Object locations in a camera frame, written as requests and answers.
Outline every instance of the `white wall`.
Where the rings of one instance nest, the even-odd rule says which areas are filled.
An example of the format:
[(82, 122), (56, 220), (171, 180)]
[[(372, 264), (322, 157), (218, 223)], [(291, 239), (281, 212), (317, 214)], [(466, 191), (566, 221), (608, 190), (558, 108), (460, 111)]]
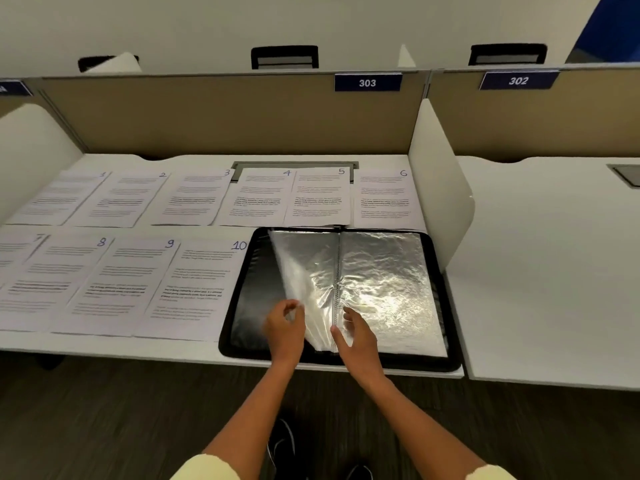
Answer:
[(71, 75), (88, 55), (148, 73), (251, 69), (261, 45), (319, 46), (320, 67), (468, 63), (475, 43), (536, 42), (564, 63), (598, 0), (0, 0), (0, 76)]

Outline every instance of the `person's left hand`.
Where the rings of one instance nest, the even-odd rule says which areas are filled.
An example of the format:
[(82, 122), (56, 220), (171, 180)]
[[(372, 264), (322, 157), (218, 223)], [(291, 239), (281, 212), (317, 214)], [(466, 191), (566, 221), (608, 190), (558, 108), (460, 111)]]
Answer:
[[(296, 309), (296, 318), (286, 315)], [(283, 299), (267, 315), (262, 332), (269, 342), (271, 363), (295, 369), (305, 345), (305, 307), (297, 299)]]

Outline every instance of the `forearm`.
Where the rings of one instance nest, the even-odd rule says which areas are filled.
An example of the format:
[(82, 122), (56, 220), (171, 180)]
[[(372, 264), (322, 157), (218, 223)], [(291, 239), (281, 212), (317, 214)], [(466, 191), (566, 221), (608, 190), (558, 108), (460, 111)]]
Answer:
[(463, 480), (485, 465), (475, 453), (407, 399), (391, 380), (365, 386), (389, 421), (420, 476), (432, 480)]
[(292, 367), (272, 364), (203, 453), (226, 461), (241, 480), (258, 478), (269, 434), (292, 373)]

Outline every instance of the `hand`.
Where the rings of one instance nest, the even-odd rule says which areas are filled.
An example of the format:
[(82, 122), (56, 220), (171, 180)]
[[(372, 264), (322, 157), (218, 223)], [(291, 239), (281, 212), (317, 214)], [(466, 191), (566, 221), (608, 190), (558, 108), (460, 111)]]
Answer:
[[(287, 314), (296, 309), (296, 318), (287, 320)], [(283, 299), (269, 312), (262, 332), (269, 342), (271, 364), (296, 368), (305, 346), (305, 307), (297, 299)]]
[(342, 332), (335, 325), (331, 327), (331, 335), (349, 373), (363, 389), (368, 390), (377, 381), (385, 378), (378, 355), (378, 339), (364, 318), (347, 306), (344, 307), (344, 323), (353, 337), (351, 347), (347, 345)]

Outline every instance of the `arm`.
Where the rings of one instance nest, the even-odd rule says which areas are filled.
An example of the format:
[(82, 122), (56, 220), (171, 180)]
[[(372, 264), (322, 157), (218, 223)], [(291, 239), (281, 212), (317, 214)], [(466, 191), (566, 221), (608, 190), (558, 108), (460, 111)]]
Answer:
[[(296, 309), (296, 318), (285, 316)], [(271, 428), (282, 396), (296, 368), (305, 341), (305, 310), (297, 300), (279, 302), (268, 314), (264, 334), (271, 350), (271, 366), (244, 404), (203, 453), (226, 461), (242, 480), (258, 478)]]
[(349, 347), (340, 329), (332, 326), (331, 333), (340, 357), (387, 418), (420, 476), (424, 479), (463, 480), (485, 465), (483, 460), (409, 401), (385, 377), (375, 334), (359, 313), (347, 307), (344, 310), (353, 345)]

